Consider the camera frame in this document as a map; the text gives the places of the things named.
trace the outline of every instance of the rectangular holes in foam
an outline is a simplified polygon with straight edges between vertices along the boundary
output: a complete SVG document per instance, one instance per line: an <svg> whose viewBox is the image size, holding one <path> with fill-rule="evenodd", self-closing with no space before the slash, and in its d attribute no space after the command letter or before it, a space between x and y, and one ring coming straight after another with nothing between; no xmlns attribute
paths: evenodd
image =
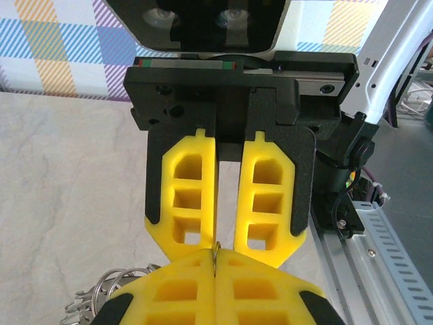
<svg viewBox="0 0 433 325"><path fill-rule="evenodd" d="M202 161L199 154L184 156L176 165L175 178L201 180Z"/></svg>
<svg viewBox="0 0 433 325"><path fill-rule="evenodd" d="M173 239L179 244L197 245L200 243L202 222L198 218L173 217Z"/></svg>
<svg viewBox="0 0 433 325"><path fill-rule="evenodd" d="M239 325L289 325L286 311L239 311Z"/></svg>
<svg viewBox="0 0 433 325"><path fill-rule="evenodd" d="M254 165L253 183L281 185L282 181L283 169L275 159L259 160Z"/></svg>
<svg viewBox="0 0 433 325"><path fill-rule="evenodd" d="M252 212L280 214L282 207L282 193L256 193L254 195Z"/></svg>
<svg viewBox="0 0 433 325"><path fill-rule="evenodd" d="M247 245L251 249L270 251L277 244L277 228L273 223L252 223L248 226Z"/></svg>
<svg viewBox="0 0 433 325"><path fill-rule="evenodd" d="M163 282L156 290L154 301L197 300L197 282L191 279L177 279Z"/></svg>
<svg viewBox="0 0 433 325"><path fill-rule="evenodd" d="M202 208L202 191L198 188L177 188L175 189L175 199L173 200L175 208L184 209L201 209Z"/></svg>
<svg viewBox="0 0 433 325"><path fill-rule="evenodd" d="M194 325L195 323L195 313L176 311L175 313L149 313L145 325Z"/></svg>
<svg viewBox="0 0 433 325"><path fill-rule="evenodd" d="M276 300L277 291L271 281L260 278L241 278L233 281L235 299Z"/></svg>

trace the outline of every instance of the checkered cloth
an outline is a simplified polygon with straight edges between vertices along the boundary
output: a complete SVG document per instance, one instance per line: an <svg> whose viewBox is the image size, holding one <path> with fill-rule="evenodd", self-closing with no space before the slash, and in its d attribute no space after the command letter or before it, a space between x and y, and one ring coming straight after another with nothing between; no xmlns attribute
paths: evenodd
<svg viewBox="0 0 433 325"><path fill-rule="evenodd" d="M358 53L385 0L302 4L299 51ZM122 86L138 45L102 0L1 0L0 90L129 100Z"/></svg>

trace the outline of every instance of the black cable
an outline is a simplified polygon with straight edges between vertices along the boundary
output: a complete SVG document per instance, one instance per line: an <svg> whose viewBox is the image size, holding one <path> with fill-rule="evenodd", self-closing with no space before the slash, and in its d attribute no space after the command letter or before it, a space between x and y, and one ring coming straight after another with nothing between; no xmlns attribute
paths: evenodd
<svg viewBox="0 0 433 325"><path fill-rule="evenodd" d="M349 239L353 237L353 229L352 226L350 225L349 222L347 222L347 220L345 220L346 222L346 228L349 231L349 234L346 236L341 232L341 229L338 227L338 218L337 218L337 210L338 207L340 206L341 200L358 184L359 180L361 178L361 168L357 168L355 169L355 178L353 179L353 182L344 190L342 190L338 195L337 195L337 199L334 201L334 205L332 206L332 210L331 210L331 220L332 220L332 224L334 226L334 228L337 230L337 233L340 237L340 239Z"/></svg>

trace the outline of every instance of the screw hole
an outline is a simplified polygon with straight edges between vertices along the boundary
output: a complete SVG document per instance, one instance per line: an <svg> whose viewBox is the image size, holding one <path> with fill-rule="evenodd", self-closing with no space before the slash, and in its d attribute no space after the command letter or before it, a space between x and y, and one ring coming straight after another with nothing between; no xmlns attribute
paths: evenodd
<svg viewBox="0 0 433 325"><path fill-rule="evenodd" d="M317 133L319 132L319 127L312 125L309 127L309 129L313 132L313 133Z"/></svg>
<svg viewBox="0 0 433 325"><path fill-rule="evenodd" d="M156 86L156 92L162 96L168 96L171 94L171 88L167 85Z"/></svg>
<svg viewBox="0 0 433 325"><path fill-rule="evenodd" d="M333 92L335 87L333 85L324 85L322 88L320 88L320 92L327 94Z"/></svg>
<svg viewBox="0 0 433 325"><path fill-rule="evenodd" d="M168 111L171 117L178 118L185 114L185 109L182 105L174 105L170 110Z"/></svg>

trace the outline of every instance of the white table surface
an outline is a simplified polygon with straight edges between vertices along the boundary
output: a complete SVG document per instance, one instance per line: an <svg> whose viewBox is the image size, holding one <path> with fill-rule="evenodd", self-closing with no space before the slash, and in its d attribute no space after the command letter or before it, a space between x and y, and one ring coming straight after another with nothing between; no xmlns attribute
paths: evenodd
<svg viewBox="0 0 433 325"><path fill-rule="evenodd" d="M147 133L130 103L0 93L0 324L58 324L115 267L166 265L144 229ZM222 163L217 238L233 244L238 163ZM324 287L311 233L281 269Z"/></svg>

